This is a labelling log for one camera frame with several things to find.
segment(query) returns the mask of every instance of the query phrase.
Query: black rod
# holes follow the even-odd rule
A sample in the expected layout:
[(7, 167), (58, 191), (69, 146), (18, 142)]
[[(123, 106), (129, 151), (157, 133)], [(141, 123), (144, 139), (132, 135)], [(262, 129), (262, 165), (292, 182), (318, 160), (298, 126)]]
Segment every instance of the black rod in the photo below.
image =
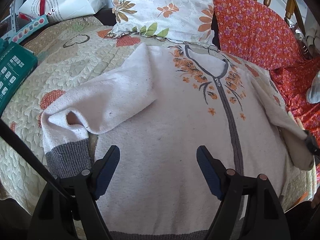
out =
[(55, 180), (28, 146), (0, 119), (0, 137), (9, 144), (56, 191), (72, 202), (70, 194)]

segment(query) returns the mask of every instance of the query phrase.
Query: ribbed hem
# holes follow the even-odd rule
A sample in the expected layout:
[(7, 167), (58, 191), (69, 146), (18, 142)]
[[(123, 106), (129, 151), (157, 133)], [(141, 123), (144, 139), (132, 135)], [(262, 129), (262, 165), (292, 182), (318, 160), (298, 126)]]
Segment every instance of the ribbed hem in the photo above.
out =
[(76, 176), (84, 169), (91, 169), (89, 139), (59, 145), (46, 153), (51, 174), (60, 178)]
[(181, 235), (139, 235), (139, 234), (126, 234), (117, 231), (111, 231), (110, 234), (113, 240), (203, 240), (207, 230), (192, 232), (189, 234)]

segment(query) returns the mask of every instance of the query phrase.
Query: white paper bag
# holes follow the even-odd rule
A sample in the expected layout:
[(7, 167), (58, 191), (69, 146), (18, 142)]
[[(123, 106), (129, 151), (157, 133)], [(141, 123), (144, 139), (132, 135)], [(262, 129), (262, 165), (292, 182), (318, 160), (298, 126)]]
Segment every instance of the white paper bag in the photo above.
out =
[[(44, 13), (50, 23), (97, 13), (105, 0), (45, 0)], [(40, 0), (27, 0), (19, 9), (31, 18), (40, 15)]]

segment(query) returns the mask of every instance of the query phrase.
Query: floral pillow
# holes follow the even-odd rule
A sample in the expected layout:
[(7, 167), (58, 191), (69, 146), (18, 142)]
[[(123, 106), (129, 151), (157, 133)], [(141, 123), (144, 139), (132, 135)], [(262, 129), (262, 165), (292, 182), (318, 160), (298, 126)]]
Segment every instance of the floral pillow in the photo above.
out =
[(111, 34), (156, 35), (177, 41), (212, 41), (213, 0), (113, 0)]

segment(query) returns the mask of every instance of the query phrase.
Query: green box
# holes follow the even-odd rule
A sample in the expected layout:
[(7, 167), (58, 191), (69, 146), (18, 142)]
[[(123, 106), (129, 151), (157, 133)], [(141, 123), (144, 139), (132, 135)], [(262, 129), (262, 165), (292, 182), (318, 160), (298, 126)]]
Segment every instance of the green box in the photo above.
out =
[(15, 42), (0, 54), (0, 116), (37, 64), (38, 58)]

